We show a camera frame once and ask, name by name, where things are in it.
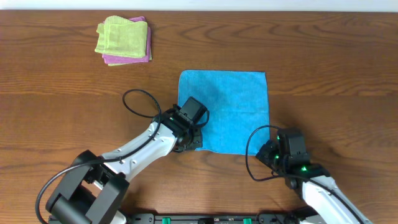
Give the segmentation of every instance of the yellow-green towel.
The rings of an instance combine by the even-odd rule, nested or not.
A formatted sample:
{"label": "yellow-green towel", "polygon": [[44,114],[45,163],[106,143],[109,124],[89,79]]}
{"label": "yellow-green towel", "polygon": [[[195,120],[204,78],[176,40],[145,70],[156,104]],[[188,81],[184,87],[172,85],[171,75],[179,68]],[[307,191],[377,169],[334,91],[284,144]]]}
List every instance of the yellow-green towel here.
{"label": "yellow-green towel", "polygon": [[146,55],[147,30],[147,22],[131,22],[119,16],[108,17],[104,24],[98,24],[99,37],[95,52],[142,58]]}

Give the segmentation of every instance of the white background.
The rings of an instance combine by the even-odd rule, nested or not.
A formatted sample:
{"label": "white background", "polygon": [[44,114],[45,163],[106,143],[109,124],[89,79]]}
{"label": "white background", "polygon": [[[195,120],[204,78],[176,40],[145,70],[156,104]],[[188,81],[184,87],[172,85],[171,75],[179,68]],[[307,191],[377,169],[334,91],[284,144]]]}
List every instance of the white background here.
{"label": "white background", "polygon": [[398,12],[398,0],[0,0],[0,9]]}

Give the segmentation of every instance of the purple cloth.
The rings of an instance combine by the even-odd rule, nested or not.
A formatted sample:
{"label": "purple cloth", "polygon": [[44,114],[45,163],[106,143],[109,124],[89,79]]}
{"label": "purple cloth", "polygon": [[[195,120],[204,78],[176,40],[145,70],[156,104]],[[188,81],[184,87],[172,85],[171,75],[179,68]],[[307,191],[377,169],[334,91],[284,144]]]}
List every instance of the purple cloth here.
{"label": "purple cloth", "polygon": [[[131,18],[129,19],[133,22],[145,21],[144,16]],[[106,55],[103,54],[102,58],[104,59],[106,64],[110,63],[140,63],[140,62],[149,62],[149,55],[150,55],[150,28],[148,27],[147,33],[147,52],[146,55],[142,58],[130,58],[130,57],[120,57],[120,56],[113,56],[113,55]]]}

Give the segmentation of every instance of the wooden table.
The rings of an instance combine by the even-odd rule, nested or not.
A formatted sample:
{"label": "wooden table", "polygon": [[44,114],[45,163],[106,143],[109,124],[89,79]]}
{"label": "wooden table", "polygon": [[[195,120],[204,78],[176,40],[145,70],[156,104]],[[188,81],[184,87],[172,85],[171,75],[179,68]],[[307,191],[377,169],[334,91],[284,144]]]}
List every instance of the wooden table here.
{"label": "wooden table", "polygon": [[[146,16],[151,63],[108,67],[94,53],[96,26],[111,15]],[[167,109],[186,69],[266,71],[272,124],[302,129],[313,161],[346,196],[374,223],[396,223],[397,14],[149,11],[0,12],[0,222],[37,223],[34,201],[51,176],[82,151],[116,149],[148,126],[121,95],[142,88]],[[129,102],[155,113],[141,95]],[[204,151],[155,161],[123,204],[159,213],[301,206],[282,179],[252,181],[244,156]]]}

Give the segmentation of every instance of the blue cloth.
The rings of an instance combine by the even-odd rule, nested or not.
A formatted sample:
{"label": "blue cloth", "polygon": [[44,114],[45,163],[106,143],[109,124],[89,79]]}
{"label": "blue cloth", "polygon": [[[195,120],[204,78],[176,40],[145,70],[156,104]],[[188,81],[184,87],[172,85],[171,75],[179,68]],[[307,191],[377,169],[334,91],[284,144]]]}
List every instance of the blue cloth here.
{"label": "blue cloth", "polygon": [[[245,154],[250,134],[269,124],[268,94],[264,72],[186,70],[180,76],[178,105],[189,96],[210,111],[202,128],[203,147],[217,153]],[[199,123],[206,121],[206,114]],[[250,142],[249,155],[255,155],[269,140],[269,129],[258,131]]]}

